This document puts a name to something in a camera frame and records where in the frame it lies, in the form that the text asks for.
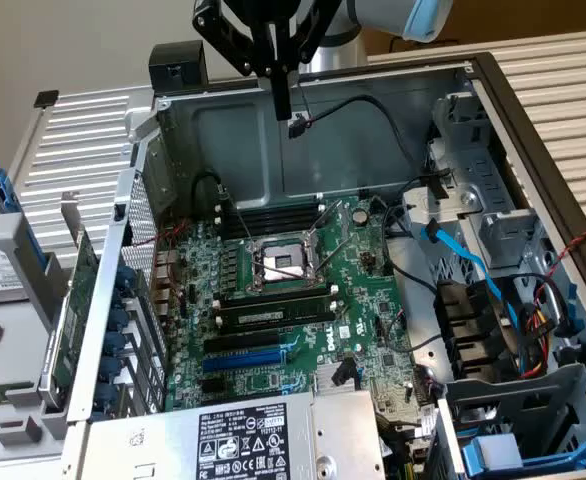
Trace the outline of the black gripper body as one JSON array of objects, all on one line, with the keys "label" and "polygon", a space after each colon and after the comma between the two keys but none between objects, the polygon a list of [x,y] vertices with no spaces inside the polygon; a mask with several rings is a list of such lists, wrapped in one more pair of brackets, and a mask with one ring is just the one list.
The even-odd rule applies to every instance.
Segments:
[{"label": "black gripper body", "polygon": [[322,17],[319,1],[226,0],[225,4],[243,24],[273,23],[293,17],[301,24],[303,20],[317,22]]}]

